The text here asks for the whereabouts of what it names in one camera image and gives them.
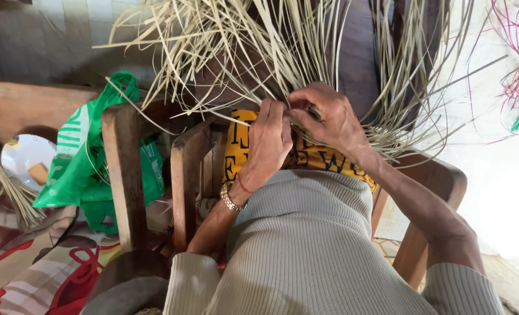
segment hand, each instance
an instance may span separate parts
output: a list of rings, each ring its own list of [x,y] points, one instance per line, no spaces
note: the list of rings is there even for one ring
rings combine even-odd
[[[289,115],[312,133],[314,138],[336,148],[353,163],[360,155],[372,152],[362,126],[347,97],[323,82],[315,82],[289,94]],[[315,106],[321,115],[314,120],[308,108]]]
[[[290,118],[283,115],[284,108],[283,102],[264,99],[250,126],[248,161],[239,175],[247,190],[254,192],[263,186],[282,167],[292,148]]]

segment right hand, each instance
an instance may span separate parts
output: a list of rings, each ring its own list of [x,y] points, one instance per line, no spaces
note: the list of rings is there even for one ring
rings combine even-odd
[[[312,133],[314,138],[336,148],[353,163],[360,155],[371,152],[371,146],[346,96],[323,82],[314,82],[287,97],[290,117]],[[307,112],[315,106],[321,115],[316,121]]]

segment red string bracelet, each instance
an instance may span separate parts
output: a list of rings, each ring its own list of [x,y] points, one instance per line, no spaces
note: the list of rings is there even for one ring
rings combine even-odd
[[[254,192],[251,192],[251,191],[247,190],[246,187],[244,187],[244,185],[242,184],[242,181],[240,180],[240,173],[236,173],[236,179],[238,180],[238,183],[240,184],[240,188],[243,191],[249,193],[250,195],[254,193]]]

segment yellow cloth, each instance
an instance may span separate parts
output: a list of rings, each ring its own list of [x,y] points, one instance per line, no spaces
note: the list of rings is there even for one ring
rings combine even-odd
[[[236,109],[231,116],[241,122],[251,124],[257,119],[258,113]],[[223,182],[234,181],[236,173],[240,171],[244,162],[248,160],[248,132],[249,127],[230,122],[228,139],[226,140]],[[374,180],[368,174],[347,160],[343,154],[334,148],[309,143],[296,132],[292,133],[292,142],[292,149],[285,158],[281,169],[326,170],[360,179],[368,183],[372,192],[376,189]]]

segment green plastic bag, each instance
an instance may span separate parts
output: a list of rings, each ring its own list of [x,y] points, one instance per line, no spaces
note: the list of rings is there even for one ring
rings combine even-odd
[[[139,100],[137,80],[127,71],[111,76],[118,88],[122,84],[126,97]],[[57,133],[57,155],[53,158],[46,186],[33,203],[34,207],[76,205],[83,208],[88,225],[94,231],[117,233],[116,212],[109,185],[104,142],[102,113],[110,105],[125,100],[110,84],[100,96],[74,112]],[[144,201],[148,205],[164,194],[162,157],[156,144],[141,141],[141,172]],[[102,223],[106,216],[114,218],[113,226]]]

